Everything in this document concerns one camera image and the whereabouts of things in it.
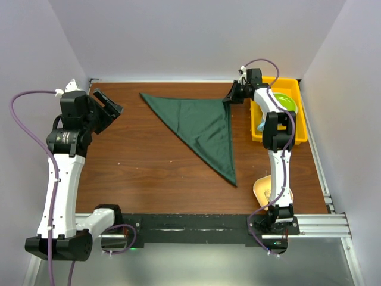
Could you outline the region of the dark green cloth napkin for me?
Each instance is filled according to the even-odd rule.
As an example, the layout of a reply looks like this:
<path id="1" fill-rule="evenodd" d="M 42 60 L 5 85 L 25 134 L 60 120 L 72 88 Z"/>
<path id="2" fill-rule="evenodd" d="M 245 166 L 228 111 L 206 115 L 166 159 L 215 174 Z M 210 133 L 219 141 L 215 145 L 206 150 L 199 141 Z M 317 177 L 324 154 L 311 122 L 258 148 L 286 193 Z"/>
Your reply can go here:
<path id="1" fill-rule="evenodd" d="M 140 97 L 203 162 L 237 185 L 230 105 L 221 99 Z"/>

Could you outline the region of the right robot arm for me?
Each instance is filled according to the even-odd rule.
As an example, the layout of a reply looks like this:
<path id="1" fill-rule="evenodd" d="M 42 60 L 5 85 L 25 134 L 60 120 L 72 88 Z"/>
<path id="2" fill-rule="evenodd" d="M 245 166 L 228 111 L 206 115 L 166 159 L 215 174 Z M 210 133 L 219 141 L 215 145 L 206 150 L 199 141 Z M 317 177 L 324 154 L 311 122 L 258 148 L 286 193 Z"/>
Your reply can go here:
<path id="1" fill-rule="evenodd" d="M 269 84 L 263 83 L 260 69 L 239 69 L 240 78 L 223 99 L 224 103 L 241 104 L 250 98 L 266 116 L 262 143 L 268 151 L 271 167 L 271 193 L 265 226 L 272 234 L 279 234 L 294 219 L 290 189 L 289 164 L 295 144 L 296 114 L 285 109 L 276 99 Z"/>

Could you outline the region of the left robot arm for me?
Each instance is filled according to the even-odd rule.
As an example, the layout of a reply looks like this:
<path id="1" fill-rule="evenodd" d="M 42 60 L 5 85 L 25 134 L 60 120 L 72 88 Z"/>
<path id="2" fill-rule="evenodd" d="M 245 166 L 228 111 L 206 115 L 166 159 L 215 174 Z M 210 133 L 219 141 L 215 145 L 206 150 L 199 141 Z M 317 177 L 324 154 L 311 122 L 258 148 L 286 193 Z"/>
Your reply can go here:
<path id="1" fill-rule="evenodd" d="M 82 223 L 75 211 L 79 179 L 92 135 L 99 134 L 119 117 L 122 106 L 100 89 L 65 91 L 60 98 L 61 114 L 46 139 L 52 154 L 48 190 L 42 219 L 36 235 L 26 239 L 25 250 L 43 260 L 85 261 L 93 242 L 105 230 L 111 234 L 123 228 L 117 204 L 100 204 Z"/>

